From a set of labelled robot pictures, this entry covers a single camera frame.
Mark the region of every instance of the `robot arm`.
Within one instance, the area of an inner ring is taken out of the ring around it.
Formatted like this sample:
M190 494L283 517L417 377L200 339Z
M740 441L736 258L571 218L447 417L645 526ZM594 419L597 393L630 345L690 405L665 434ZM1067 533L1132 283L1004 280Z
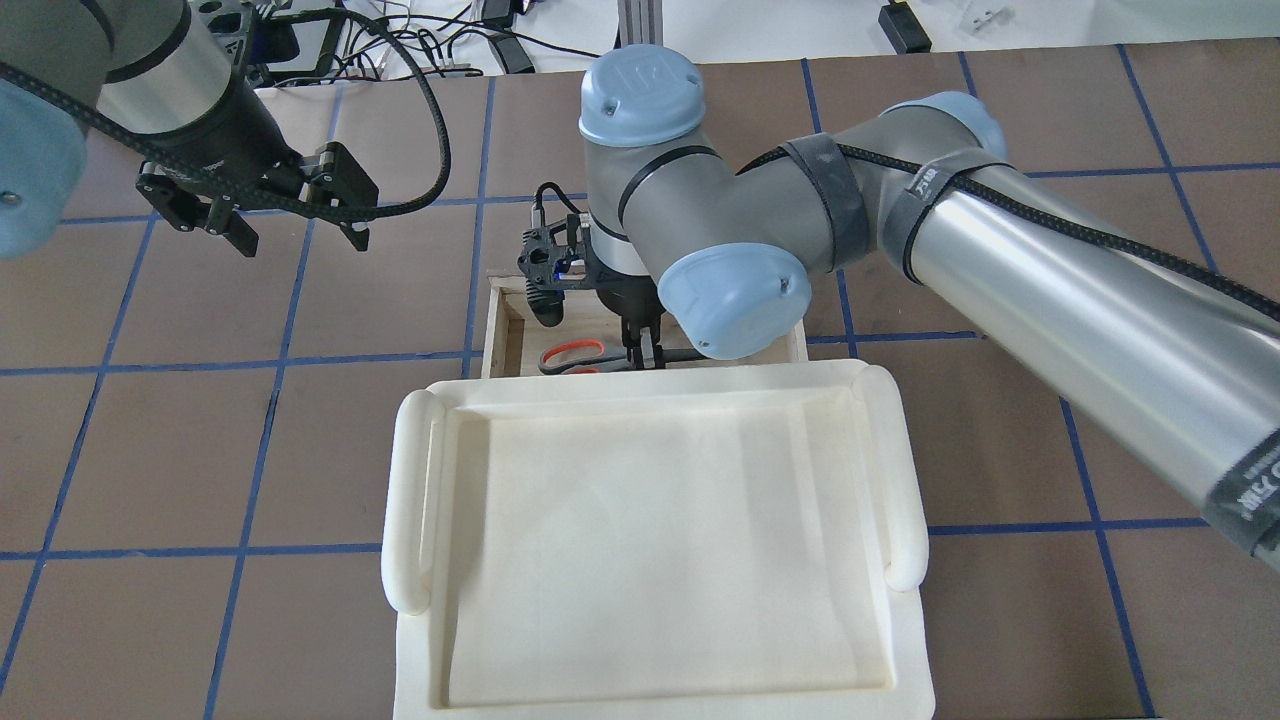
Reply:
M968 95L791 141L735 176L699 129L700 83L669 50L616 50L584 78L580 120L596 255L650 274L699 350L763 348L804 315L809 274L878 247L1280 569L1275 302L1162 266L1037 186Z
M442 159L422 196L379 208L378 186L342 143L308 156L289 147L244 77L255 28L264 28L259 19L239 0L0 4L0 129L13 149L0 158L0 258L29 251L52 233L83 168L86 124L147 159L137 188L174 228L223 236L246 256L255 254L257 233L239 210L279 208L323 219L365 250L367 220L413 211L443 191L448 135L421 72L413 74ZM273 19L270 29L335 19L360 22L408 56L385 27L340 8Z

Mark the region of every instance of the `white plastic tray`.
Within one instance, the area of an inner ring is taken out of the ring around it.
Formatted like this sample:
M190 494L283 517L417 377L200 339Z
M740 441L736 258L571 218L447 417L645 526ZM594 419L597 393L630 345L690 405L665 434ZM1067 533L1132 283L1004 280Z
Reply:
M882 368L436 383L396 420L396 717L931 717L927 557Z

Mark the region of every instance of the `black strap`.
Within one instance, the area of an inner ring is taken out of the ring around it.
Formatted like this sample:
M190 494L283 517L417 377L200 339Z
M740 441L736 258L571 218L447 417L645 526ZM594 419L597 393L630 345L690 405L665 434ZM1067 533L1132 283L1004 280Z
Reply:
M915 233L919 232L920 223L937 205L942 192L956 176L991 165L1009 165L1009 163L986 150L965 147L925 163L911 178L911 182L902 188L902 195L897 197L893 206L890 208L888 217L884 218L881 247L884 249L890 261L899 270L902 270L908 279L915 284L923 284L911 272L911 249L915 246Z
M867 205L858 178L836 141L824 132L782 143L822 200L831 225L831 269L858 260L870 250Z
M667 163L672 163L690 155L714 155L719 158L719 152L716 152L705 145L682 145L658 155L653 160L649 160L645 167L640 168L636 170L636 174L631 176L627 186L622 188L622 195L618 197L618 219L626 222L627 204L631 202L631 195L635 193L637 187L640 187L640 183L648 179L653 173L658 172L658 168L666 165Z

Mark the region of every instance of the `black cable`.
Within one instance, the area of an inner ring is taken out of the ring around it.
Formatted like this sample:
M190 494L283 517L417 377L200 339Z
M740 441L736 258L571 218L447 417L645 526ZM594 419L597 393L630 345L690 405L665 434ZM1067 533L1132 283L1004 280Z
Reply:
M378 19L380 19L380 20L402 20L402 19L436 20L436 22L444 22L447 24L460 24L460 26L465 26L465 27L470 27L470 28L486 28L488 27L484 23L477 23L477 22L471 22L471 20L460 20L460 19L456 19L456 18L445 18L445 17L442 17L442 15L424 15L424 14L417 14L417 13L408 13L408 14L404 14L404 15L384 15L384 17L378 18ZM570 55L581 55L582 58L599 58L599 55L595 54L595 53L589 53L586 50L579 50L576 47L564 47L563 45L556 45L553 42L547 42L545 40L539 40L536 37L531 37L529 35L525 35L522 32L516 32L513 29L500 31L499 35L509 35L509 36L513 36L513 37L518 37L518 38L525 40L527 42L532 42L534 45L541 45L543 47L547 47L548 50L556 50L557 53L568 53Z
M426 100L428 109L431 113L431 120L435 124L436 141L440 147L440 168L431 187L413 200L397 202L394 205L371 208L356 205L330 206L319 202L306 202L293 197L283 197L259 188L252 183L237 187L221 176L211 170L206 170L197 164L179 159L168 150L154 145L148 138L125 129L115 120L108 118L102 113L99 113L96 109L84 105L70 95L67 95L49 83L28 76L6 63L0 63L0 79L5 79L15 87L31 92L32 95L65 111L72 117L72 119L92 127L106 137L141 154L148 160L172 169L175 173L189 178L195 183L209 187L215 192L221 192L223 195L230 195L238 201L243 201L246 204L285 210L302 215L303 218L316 218L335 224L364 223L378 218L392 218L421 210L422 208L430 205L444 191L444 184L449 179L449 170L453 161L449 150L449 135L444 127L444 114L440 111L440 105L435 99L435 94L431 91L431 86L426 82L426 76L422 74L422 70L416 63L413 63L413 56L410 55L408 50L406 50L404 46L387 31L387 28L360 13L347 10L344 8L321 8L317 10L306 10L283 18L276 18L275 22L298 24L334 19L355 20L364 24L374 35L385 40L396 50L396 54L399 55L407 65L410 65L410 72L412 73L413 79L417 81L419 87L422 90L422 97Z
M559 201L563 202L566 208L568 208L570 213L573 213L575 215L582 214L582 211L577 209L577 205L573 205L573 201L568 199L568 195L566 195L564 191L561 190L561 186L550 181L547 181L543 184L538 186L538 192L534 193L534 208L539 210L543 209L543 193L547 192L548 190L556 193L556 197L558 197Z
M879 152L873 152L861 147L854 147L851 145L838 145L841 154L845 158L854 160L861 160L864 163L870 163L873 165L879 165L882 168L890 168L892 170L900 170L904 173L915 174L920 170L919 163L910 163L908 160L901 160L899 158L892 158L888 155L882 155ZM772 163L773 160L780 160L787 158L787 154L781 147L774 147L768 152L760 155L759 158L748 163L737 174L742 174L749 170L754 170L760 165ZM968 176L956 176L951 179L951 184L960 191L964 191L989 205L1000 208L1011 215L1021 218L1029 223L1034 223L1042 228L1053 231L1056 233L1064 234L1073 240L1092 245L1094 247L1105 247L1114 250L1116 252L1124 252L1133 258L1146 260L1153 265L1164 268L1166 270L1172 270L1184 278L1196 281L1204 287L1216 290L1222 295L1245 305L1258 313L1271 318L1272 320L1280 323L1280 302L1271 300L1270 297L1262 295L1261 292L1252 290L1244 284L1240 284L1231 278L1215 273L1208 268L1192 263L1184 258L1179 258L1172 252L1165 252L1149 245L1144 245L1135 240L1130 240L1124 236L1115 233L1108 233L1100 231L1097 228L1091 228L1088 225L1082 225L1080 223L1068 220L1066 218L1060 218L1052 213L1046 213L1039 208L1033 208L1015 200L991 186L983 184Z

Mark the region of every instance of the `blue tape line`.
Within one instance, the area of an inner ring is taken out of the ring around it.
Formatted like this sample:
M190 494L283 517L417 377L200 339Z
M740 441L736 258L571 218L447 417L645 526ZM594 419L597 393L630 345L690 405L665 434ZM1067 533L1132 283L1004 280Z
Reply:
M146 223L151 215L111 215L108 218L65 218L60 225L95 225L100 223Z
M1164 530L1164 529L1190 529L1208 528L1202 518L1149 518L1133 520L1102 520L1093 523L1089 520L1065 523L993 523L977 525L931 525L931 537L952 536L1020 536L1036 533L1080 533L1094 532L1100 528L1108 532L1126 530ZM56 560L115 560L120 557L234 557L243 552L246 556L262 555L342 555L361 552L381 552L381 543L330 543L330 544L266 544L227 547L125 547L108 550L51 550L45 556L47 561ZM0 562L29 562L40 557L40 551L9 551L0 552Z
M1064 523L995 523L979 525L931 525L929 536L1021 536L1034 533L1080 533L1105 530L1162 530L1207 528L1202 518L1151 518L1135 520L1075 520Z
M255 370L274 368L275 360L243 360L234 363L160 363L155 365L111 365L109 375L116 373L193 373L201 370Z
M338 118L342 113L343 88L338 88L333 97L333 108L329 115L329 136L332 141L338 128ZM227 646L230 643L232 625L236 623L236 606L239 602L239 585L244 577L244 560L248 556L248 542L253 533L253 518L257 514L257 498L262 489L262 473L266 469L268 448L271 445L271 429L275 427L275 413L280 402L280 391L284 387L284 373L288 368L289 345L293 341L293 323L298 314L298 300L302 297L302 283L306 278L307 259L311 256L311 242L315 238L316 220L307 220L307 231L302 237L302 252L298 254L298 268L293 275L293 291L289 295L289 311L284 319L284 332L280 333L280 351L276 356L275 380L271 384L271 398L266 405L266 414L262 419L262 434L257 445L257 457L253 461L253 478L250 482L248 498L244 502L244 521L241 525L241 538L236 553L236 566L232 570L230 587L227 591L227 609L223 611L223 625L218 633L218 650L214 653L214 670L209 676L209 693L205 696L205 720L214 719L214 708L218 705L218 689L221 685L223 667L227 662Z
M1080 434L1075 427L1075 415L1071 413L1071 405L1066 400L1059 398L1059 402L1062 407L1066 434L1071 441L1071 452L1075 455L1075 466L1080 473L1080 487L1084 491L1084 501L1089 506L1089 518L1097 525L1093 534L1098 542L1098 553L1102 556L1102 569L1107 575L1107 587L1111 589L1111 603L1115 606L1116 621L1120 625L1120 637L1124 639L1125 655L1129 657L1129 670L1133 673L1138 700L1142 702L1144 716L1155 717L1156 708L1151 701L1151 692L1147 689L1147 678L1142 671L1142 659L1138 656L1138 644L1134 642L1133 629L1129 625L1129 612L1125 610L1124 593L1120 592L1120 578L1116 575L1115 562L1111 559L1111 546L1107 542L1107 532L1102 525L1102 514L1098 511L1098 501L1093 493L1089 468L1084 461L1084 447L1080 445Z
M845 343L849 356L858 357L858 331L854 329L854 310L849 304L849 286L845 283L845 270L836 270L836 288L840 291L840 315L845 320Z
M380 542L349 542L334 544L266 544L246 548L246 555L353 555L381 552Z
M1108 176L1164 176L1169 168L1121 168L1115 170L1042 170L1023 173L1029 178L1097 178Z
M61 368L0 368L0 378L13 378L23 375L92 375L101 372L97 365L61 366Z
M480 292L480 250L484 242L485 187L489 182L489 145L493 140L493 100L497 87L498 83L494 78L489 78L489 94L484 106L484 138L480 145L480 181L476 183L476 199L479 200L476 205L476 227L475 233L471 236L471 284L467 295L467 324L462 337L462 347L468 352L475 350L476 305L479 304L476 295ZM463 363L462 378L466 379L470 377L471 363Z
M1093 530L1087 520L1068 523L998 523L989 525L931 525L929 536L1023 536L1034 533L1079 533Z
M1228 173L1233 170L1280 170L1280 163L1225 163L1219 165L1174 165L1175 173Z
M1160 152L1160 160L1165 164L1165 170L1169 173L1169 179L1174 183L1174 192L1178 193L1178 202L1183 206L1183 214L1187 215L1187 223L1192 227L1192 234L1196 236L1196 243L1199 245L1201 254L1204 255L1204 265L1217 272L1217 260L1213 259L1213 252L1208 247L1208 242L1204 241L1204 233L1201 232L1199 222L1196 219L1196 213L1192 210L1192 204L1187 200L1187 192L1183 190L1183 183L1178 179L1178 172L1174 169L1174 161L1169 158L1169 149L1165 147L1165 138L1160 135L1160 128L1156 127L1156 117L1151 113L1151 106L1147 105L1147 96L1142 92L1142 86L1138 83L1138 74L1133 70L1133 63L1129 60L1129 51L1125 50L1124 45L1116 45L1116 51L1120 54L1120 63L1124 65L1125 76L1129 77L1129 85L1133 87L1133 94L1138 99L1138 106L1142 108L1142 117L1147 120L1147 128L1151 131L1151 137L1156 141L1156 150Z
M813 132L822 132L822 111L818 109L818 95L813 90L813 73L809 70L809 59L800 59L800 74L804 77L804 92L809 100L809 120L813 123ZM845 270L836 270L836 288L840 291L840 315L845 322L844 342L849 346L849 356L858 357L858 333L854 331L854 311L849 305L849 286L845 283Z
M978 340L978 333L973 331L936 331L918 333L870 333L860 334L858 342L911 342L919 340Z
M284 364L294 365L346 365L351 363L403 363L413 360L457 360L477 355L467 350L445 350L439 352L381 352L370 355L307 355L289 357ZM225 370L259 370L275 368L279 360L234 360L228 363L156 363L137 365L97 365L64 368L0 368L0 378L26 375L91 375L105 372L108 375L129 373L209 373Z
M809 97L809 119L813 122L813 132L822 132L822 115L818 113L818 96L813 91L809 58L800 58L800 72L804 74L804 92Z
M380 542L346 542L321 544L259 544L227 547L118 547L106 550L51 550L46 561L56 560L118 560L122 557L236 557L261 555L344 555L381 552ZM40 559L38 551L0 552L0 561L31 561Z
M151 233L155 232L157 218L157 215L152 214L147 219L146 229L142 232L142 241L138 243L138 252L133 258L133 268L129 269L129 279L124 284L124 293L120 296L120 307L115 313L111 333L108 336L106 347L102 350L102 363L93 380L93 391L90 393L88 404L84 406L84 418L81 420L81 427L76 432L76 442L72 445L72 452L67 460L67 470L63 473L63 482L58 486L58 498L54 501L54 510L49 516L49 524L45 527L45 538L35 559L31 580L27 582L27 592L22 597L22 607L18 610L18 619L14 621L13 632L9 635L9 646L5 648L4 661L0 662L0 693L4 693L5 684L9 682L9 671L13 670L13 659L18 652L18 642L22 639L22 630L27 625L27 616L31 612L31 603L36 597L36 588L40 585L45 559L54 546L54 534L58 532L58 521L61 519L63 507L67 505L67 495L72 487L72 478L76 475L76 466L79 464L81 451L84 448L84 437L88 433L88 425L93 420L93 409L97 407L97 398L102 393L106 366L111 363L115 341L119 340L120 328L124 327L124 315L129 310L133 288L138 283L138 274L142 272L142 260L147 255L147 247L151 246Z
M964 86L969 90L969 95L978 97L978 86L973 83L973 72L969 69L969 58L965 54L956 53L956 59L960 60L960 72L964 73Z
M347 365L351 363L408 363L413 360L457 360L470 355L466 350L443 352L385 352L375 355L339 355L315 357L291 357L285 365Z
M115 560L119 557L234 557L236 547L128 547L111 550L55 550L46 560Z

